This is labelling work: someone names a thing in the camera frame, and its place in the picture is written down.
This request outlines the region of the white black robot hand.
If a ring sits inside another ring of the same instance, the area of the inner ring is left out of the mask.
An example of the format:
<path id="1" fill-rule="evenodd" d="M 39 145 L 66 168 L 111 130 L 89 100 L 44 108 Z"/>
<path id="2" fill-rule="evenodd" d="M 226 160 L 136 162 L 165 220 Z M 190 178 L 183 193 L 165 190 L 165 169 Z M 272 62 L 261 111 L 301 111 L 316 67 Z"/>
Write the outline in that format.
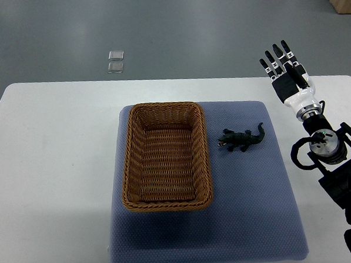
<path id="1" fill-rule="evenodd" d="M 259 60 L 278 98 L 299 121 L 322 114 L 323 104 L 315 98 L 316 88 L 305 67 L 285 40 L 280 43 L 273 44 L 273 51 L 266 50 L 266 59 Z"/>

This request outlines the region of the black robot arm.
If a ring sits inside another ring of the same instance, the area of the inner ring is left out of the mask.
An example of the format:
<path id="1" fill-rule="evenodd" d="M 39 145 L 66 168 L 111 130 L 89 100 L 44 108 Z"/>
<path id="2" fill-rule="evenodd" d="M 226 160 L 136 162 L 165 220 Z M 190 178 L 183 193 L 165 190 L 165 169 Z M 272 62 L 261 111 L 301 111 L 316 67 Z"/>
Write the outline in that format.
<path id="1" fill-rule="evenodd" d="M 303 110 L 300 119 L 309 136 L 292 145 L 291 160 L 301 170 L 322 173 L 320 186 L 344 210 L 351 225 L 351 127 L 342 122 L 334 130 L 323 114 L 323 100 Z M 344 240 L 351 253 L 351 228 L 345 231 Z"/>

